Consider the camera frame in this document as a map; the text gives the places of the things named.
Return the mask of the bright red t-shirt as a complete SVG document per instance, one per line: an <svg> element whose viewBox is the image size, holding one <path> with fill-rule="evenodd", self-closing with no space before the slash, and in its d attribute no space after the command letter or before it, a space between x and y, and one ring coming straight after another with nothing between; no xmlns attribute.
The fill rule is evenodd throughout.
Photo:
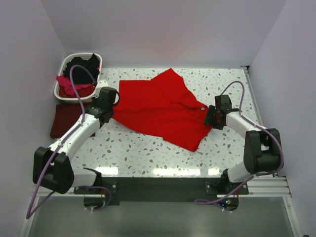
<svg viewBox="0 0 316 237"><path fill-rule="evenodd" d="M151 80L121 80L119 94L114 120L136 132L195 152L212 129L204 124L208 107L172 69Z"/></svg>

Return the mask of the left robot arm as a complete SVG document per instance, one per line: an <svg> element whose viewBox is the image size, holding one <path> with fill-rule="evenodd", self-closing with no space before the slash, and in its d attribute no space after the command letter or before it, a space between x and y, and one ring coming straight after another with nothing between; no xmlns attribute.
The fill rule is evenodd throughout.
<svg viewBox="0 0 316 237"><path fill-rule="evenodd" d="M39 147L34 154L33 183L56 193L65 194L70 188L91 187L101 174L91 168L75 169L71 160L86 140L114 115L119 92L101 88L75 124L48 148Z"/></svg>

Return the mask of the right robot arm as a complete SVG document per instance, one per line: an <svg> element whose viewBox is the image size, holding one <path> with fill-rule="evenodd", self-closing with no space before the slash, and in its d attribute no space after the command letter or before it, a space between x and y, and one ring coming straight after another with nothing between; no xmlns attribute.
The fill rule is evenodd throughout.
<svg viewBox="0 0 316 237"><path fill-rule="evenodd" d="M215 105L209 106L204 124L218 130L226 126L244 139L242 162L225 169L220 178L206 181L207 194L229 194L251 178L276 173L283 167L279 131L261 127L245 117L240 109L233 108L228 95L215 97Z"/></svg>

